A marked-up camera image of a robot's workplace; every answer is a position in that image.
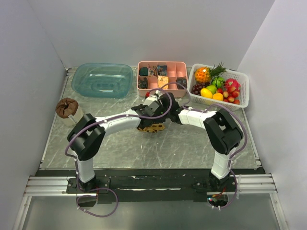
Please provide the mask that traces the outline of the yellow beetle print tie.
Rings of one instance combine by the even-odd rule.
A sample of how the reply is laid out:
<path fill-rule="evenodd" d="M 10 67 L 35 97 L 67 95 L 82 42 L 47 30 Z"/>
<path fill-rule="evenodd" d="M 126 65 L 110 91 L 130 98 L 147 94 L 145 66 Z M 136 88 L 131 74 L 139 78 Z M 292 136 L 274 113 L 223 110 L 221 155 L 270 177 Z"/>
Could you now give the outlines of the yellow beetle print tie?
<path fill-rule="evenodd" d="M 158 123 L 152 124 L 151 126 L 145 128 L 138 127 L 137 129 L 141 132 L 157 133 L 159 131 L 163 131 L 165 129 L 165 126 L 162 123 Z"/>

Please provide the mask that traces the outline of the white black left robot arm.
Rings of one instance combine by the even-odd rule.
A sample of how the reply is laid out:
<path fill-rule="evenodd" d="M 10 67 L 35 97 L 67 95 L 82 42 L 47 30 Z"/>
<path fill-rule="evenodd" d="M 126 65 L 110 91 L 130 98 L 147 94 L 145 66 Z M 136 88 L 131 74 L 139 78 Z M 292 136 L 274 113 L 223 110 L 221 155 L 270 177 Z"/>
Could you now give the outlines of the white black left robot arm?
<path fill-rule="evenodd" d="M 147 98 L 146 102 L 114 115 L 95 118 L 84 115 L 69 133 L 65 155 L 74 159 L 77 187 L 85 193 L 94 191 L 98 185 L 94 172 L 94 156 L 105 137 L 132 128 L 147 128 L 165 121 L 172 103 L 164 106 L 159 99 Z"/>

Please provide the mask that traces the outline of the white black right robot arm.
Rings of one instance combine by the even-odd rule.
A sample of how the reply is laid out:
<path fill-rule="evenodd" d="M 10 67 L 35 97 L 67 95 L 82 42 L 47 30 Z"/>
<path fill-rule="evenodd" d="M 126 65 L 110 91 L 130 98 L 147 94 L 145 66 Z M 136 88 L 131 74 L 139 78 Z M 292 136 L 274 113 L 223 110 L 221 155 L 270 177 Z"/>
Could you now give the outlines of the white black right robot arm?
<path fill-rule="evenodd" d="M 171 93 L 162 94 L 159 101 L 166 109 L 171 108 L 166 117 L 172 122 L 205 129 L 214 149 L 209 184 L 212 190 L 222 190 L 230 176 L 231 155 L 243 139 L 242 129 L 239 128 L 230 112 L 223 108 L 208 112 L 197 111 L 191 107 L 183 108 L 179 106 Z"/>

